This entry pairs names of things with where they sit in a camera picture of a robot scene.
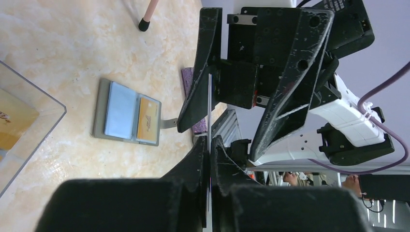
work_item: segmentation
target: beige marble surface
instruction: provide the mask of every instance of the beige marble surface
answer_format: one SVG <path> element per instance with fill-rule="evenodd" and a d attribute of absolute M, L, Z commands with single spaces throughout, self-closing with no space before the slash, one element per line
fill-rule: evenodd
<path fill-rule="evenodd" d="M 90 136 L 100 77 L 160 100 L 163 119 L 179 114 L 180 69 L 194 64 L 201 3 L 160 1 L 142 33 L 134 23 L 148 3 L 1 1 L 0 59 L 66 105 L 67 115 L 0 198 L 0 231 L 32 231 L 64 180 L 159 177 L 190 150 L 190 133 L 176 129 L 161 131 L 159 147 Z"/>

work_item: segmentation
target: gray wall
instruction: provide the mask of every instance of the gray wall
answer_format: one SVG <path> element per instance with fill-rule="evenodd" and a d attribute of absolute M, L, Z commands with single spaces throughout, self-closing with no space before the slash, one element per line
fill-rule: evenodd
<path fill-rule="evenodd" d="M 233 13 L 233 0 L 202 0 L 204 7 L 223 7 L 224 14 Z M 319 2 L 312 0 L 309 5 Z M 375 42 L 367 49 L 341 59 L 337 73 L 358 97 L 385 81 L 410 60 L 410 0 L 364 0 L 372 24 Z M 222 56 L 226 57 L 227 28 L 223 18 Z M 410 113 L 407 99 L 410 97 L 410 74 L 385 91 L 371 98 L 374 106 L 384 112 L 385 125 L 410 143 Z M 237 109 L 242 137 L 252 139 L 264 109 Z M 326 123 L 318 116 L 309 114 L 303 131 L 318 129 Z M 396 152 L 374 161 L 393 161 L 403 156 L 403 148 L 395 141 Z"/>

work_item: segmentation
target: hand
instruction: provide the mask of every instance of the hand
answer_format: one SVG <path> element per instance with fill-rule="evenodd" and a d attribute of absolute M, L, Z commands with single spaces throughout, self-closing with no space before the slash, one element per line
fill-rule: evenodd
<path fill-rule="evenodd" d="M 291 186 L 297 186 L 297 175 L 295 173 L 285 173 L 283 182 L 289 183 Z"/>

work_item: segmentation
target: black rubber tip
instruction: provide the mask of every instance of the black rubber tip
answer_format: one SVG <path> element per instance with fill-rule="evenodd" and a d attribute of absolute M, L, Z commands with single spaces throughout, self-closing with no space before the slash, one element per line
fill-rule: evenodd
<path fill-rule="evenodd" d="M 138 24 L 138 29 L 142 32 L 148 30 L 149 22 L 146 22 L 144 18 L 141 19 L 140 24 Z"/>

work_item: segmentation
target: gray tab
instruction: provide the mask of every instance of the gray tab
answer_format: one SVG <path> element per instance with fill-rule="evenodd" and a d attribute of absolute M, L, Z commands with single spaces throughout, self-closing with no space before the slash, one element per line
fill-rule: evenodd
<path fill-rule="evenodd" d="M 228 24 L 239 24 L 239 25 L 256 25 L 258 17 L 256 15 L 245 15 L 245 14 L 228 14 Z"/>
<path fill-rule="evenodd" d="M 177 118 L 161 120 L 161 129 L 169 129 L 176 127 L 176 120 Z"/>

